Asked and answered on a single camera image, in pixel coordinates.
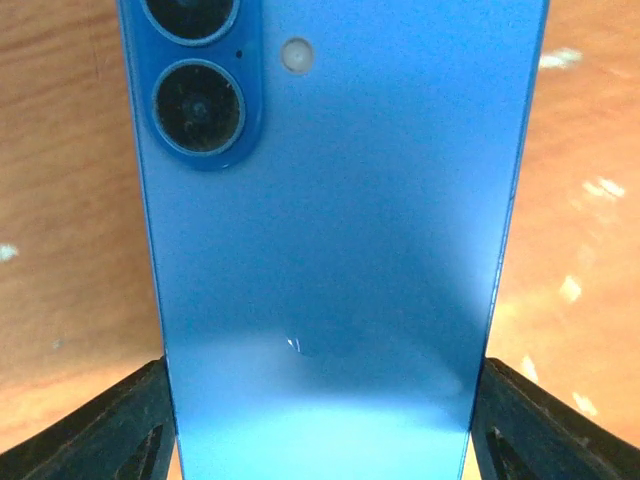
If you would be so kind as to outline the black smartphone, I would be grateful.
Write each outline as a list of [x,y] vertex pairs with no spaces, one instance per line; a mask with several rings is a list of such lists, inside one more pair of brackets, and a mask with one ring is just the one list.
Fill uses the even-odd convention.
[[122,1],[187,479],[457,479],[544,1]]

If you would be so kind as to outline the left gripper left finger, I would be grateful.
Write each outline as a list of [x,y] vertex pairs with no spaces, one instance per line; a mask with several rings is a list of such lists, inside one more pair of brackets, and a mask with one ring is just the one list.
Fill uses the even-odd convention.
[[165,479],[175,424],[164,358],[1,454],[3,479]]

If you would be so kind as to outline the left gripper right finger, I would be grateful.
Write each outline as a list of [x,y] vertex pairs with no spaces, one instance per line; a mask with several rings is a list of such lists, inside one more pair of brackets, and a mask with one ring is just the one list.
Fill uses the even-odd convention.
[[483,479],[639,478],[638,448],[496,358],[484,361],[471,436]]

